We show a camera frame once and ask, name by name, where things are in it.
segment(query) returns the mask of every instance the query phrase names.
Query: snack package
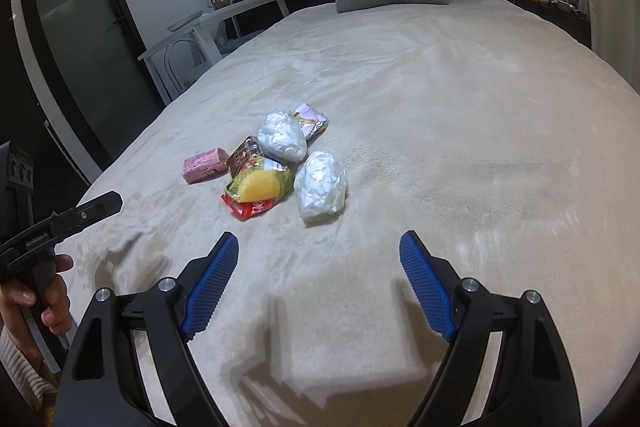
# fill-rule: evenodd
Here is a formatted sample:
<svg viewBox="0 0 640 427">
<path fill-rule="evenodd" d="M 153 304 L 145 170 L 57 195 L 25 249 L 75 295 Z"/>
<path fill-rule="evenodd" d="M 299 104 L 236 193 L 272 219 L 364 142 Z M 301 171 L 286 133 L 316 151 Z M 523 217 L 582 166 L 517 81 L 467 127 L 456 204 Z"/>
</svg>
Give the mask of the snack package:
<svg viewBox="0 0 640 427">
<path fill-rule="evenodd" d="M 213 149 L 187 158 L 182 164 L 182 177 L 188 184 L 201 182 L 226 172 L 229 155 L 222 149 Z"/>
<path fill-rule="evenodd" d="M 347 173 L 330 153 L 317 151 L 300 166 L 293 187 L 302 219 L 335 214 L 344 207 Z"/>
<path fill-rule="evenodd" d="M 303 103 L 291 116 L 300 124 L 307 142 L 313 140 L 329 126 L 329 119 L 307 103 Z"/>
<path fill-rule="evenodd" d="M 306 139 L 300 124 L 284 111 L 267 115 L 258 129 L 258 143 L 265 154 L 297 163 L 305 159 Z"/>
<path fill-rule="evenodd" d="M 276 204 L 276 200 L 266 200 L 266 201 L 252 201 L 252 203 L 238 203 L 237 201 L 232 200 L 228 194 L 222 194 L 222 201 L 226 203 L 226 205 L 231 208 L 236 216 L 240 219 L 247 219 L 249 217 L 255 216 L 256 214 L 261 214 L 269 210 L 272 206 Z"/>
<path fill-rule="evenodd" d="M 293 176 L 288 167 L 254 154 L 231 183 L 226 194 L 237 203 L 277 200 L 293 186 Z"/>
<path fill-rule="evenodd" d="M 226 161 L 232 178 L 238 176 L 238 172 L 242 170 L 246 161 L 254 154 L 262 154 L 262 150 L 258 145 L 258 139 L 255 136 L 248 136 Z"/>
</svg>

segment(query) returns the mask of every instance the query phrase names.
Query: hand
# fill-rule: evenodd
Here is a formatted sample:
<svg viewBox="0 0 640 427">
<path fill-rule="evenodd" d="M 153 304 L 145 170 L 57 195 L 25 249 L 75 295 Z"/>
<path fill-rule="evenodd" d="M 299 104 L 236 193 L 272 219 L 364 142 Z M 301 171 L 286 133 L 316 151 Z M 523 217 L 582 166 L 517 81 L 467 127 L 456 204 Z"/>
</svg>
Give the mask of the hand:
<svg viewBox="0 0 640 427">
<path fill-rule="evenodd" d="M 74 265 L 73 259 L 68 255 L 57 255 L 56 272 L 71 270 Z M 4 321 L 7 333 L 14 341 L 15 346 L 20 349 L 26 359 L 38 370 L 42 361 L 42 354 L 36 346 L 31 332 L 24 322 L 20 306 L 33 306 L 36 296 L 27 286 L 18 280 L 10 280 L 0 286 L 0 314 Z M 71 302 L 66 295 L 66 284 L 60 275 L 55 279 L 45 292 L 45 299 L 49 307 L 42 312 L 42 323 L 49 327 L 54 335 L 62 335 L 71 329 L 71 313 L 69 306 Z"/>
</svg>

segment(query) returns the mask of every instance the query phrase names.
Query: bed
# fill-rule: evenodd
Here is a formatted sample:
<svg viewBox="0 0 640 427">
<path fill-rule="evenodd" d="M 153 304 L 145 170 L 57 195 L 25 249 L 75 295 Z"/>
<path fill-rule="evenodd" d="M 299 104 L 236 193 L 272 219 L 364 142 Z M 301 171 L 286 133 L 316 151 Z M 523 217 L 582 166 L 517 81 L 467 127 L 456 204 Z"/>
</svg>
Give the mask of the bed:
<svg viewBox="0 0 640 427">
<path fill-rule="evenodd" d="M 182 161 L 233 150 L 264 116 L 309 102 L 331 120 L 310 150 L 345 166 L 337 219 L 306 227 L 295 197 L 246 222 L 227 176 L 187 185 Z M 505 0 L 293 13 L 209 70 L 84 196 L 122 211 L 58 246 L 79 321 L 94 291 L 143 291 L 240 244 L 209 328 L 189 346 L 230 425 L 403 427 L 446 344 L 398 259 L 414 229 L 461 277 L 545 298 L 583 423 L 640 349 L 640 99 L 590 50 Z M 466 418 L 484 404 L 492 338 Z M 170 420 L 138 340 L 155 413 Z"/>
</svg>

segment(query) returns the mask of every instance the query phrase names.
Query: sleeve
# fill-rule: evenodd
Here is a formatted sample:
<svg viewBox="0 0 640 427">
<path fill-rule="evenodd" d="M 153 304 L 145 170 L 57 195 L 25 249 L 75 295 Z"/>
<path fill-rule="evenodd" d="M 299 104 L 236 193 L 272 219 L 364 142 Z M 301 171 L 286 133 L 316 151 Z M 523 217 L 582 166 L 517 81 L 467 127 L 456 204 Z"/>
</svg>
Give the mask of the sleeve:
<svg viewBox="0 0 640 427">
<path fill-rule="evenodd" d="M 55 386 L 42 378 L 15 346 L 6 328 L 2 328 L 0 334 L 0 362 L 34 411 L 40 410 L 45 394 L 57 392 Z"/>
</svg>

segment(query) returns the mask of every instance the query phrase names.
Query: door frame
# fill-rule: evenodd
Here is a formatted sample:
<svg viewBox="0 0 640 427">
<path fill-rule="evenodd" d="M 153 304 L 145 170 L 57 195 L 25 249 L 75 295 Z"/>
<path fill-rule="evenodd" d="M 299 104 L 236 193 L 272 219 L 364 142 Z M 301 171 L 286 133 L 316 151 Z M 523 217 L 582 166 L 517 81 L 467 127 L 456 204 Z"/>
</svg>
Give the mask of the door frame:
<svg viewBox="0 0 640 427">
<path fill-rule="evenodd" d="M 146 46 L 138 32 L 138 28 L 133 20 L 127 1 L 109 0 L 109 3 L 111 5 L 111 9 L 116 15 L 116 21 L 114 24 L 118 24 L 120 26 L 138 70 L 144 78 L 147 86 L 150 88 L 153 96 L 156 97 L 162 106 L 164 106 L 162 96 L 160 95 L 153 78 L 145 65 L 137 60 L 137 57 L 146 51 Z M 44 33 L 36 0 L 22 0 L 22 11 L 24 14 L 24 23 L 30 36 L 31 45 L 47 86 L 49 86 L 49 89 L 55 100 L 58 102 L 61 110 L 64 108 L 64 117 L 68 121 L 73 132 L 78 136 L 82 145 L 87 149 L 88 153 L 92 156 L 100 169 L 103 171 L 106 170 L 109 165 L 113 163 L 115 158 L 111 157 L 100 143 L 100 140 L 98 140 L 98 137 L 95 136 L 93 129 L 89 126 L 89 123 L 86 121 L 84 115 L 82 115 L 82 112 L 71 95 L 71 92 L 68 90 Z"/>
</svg>

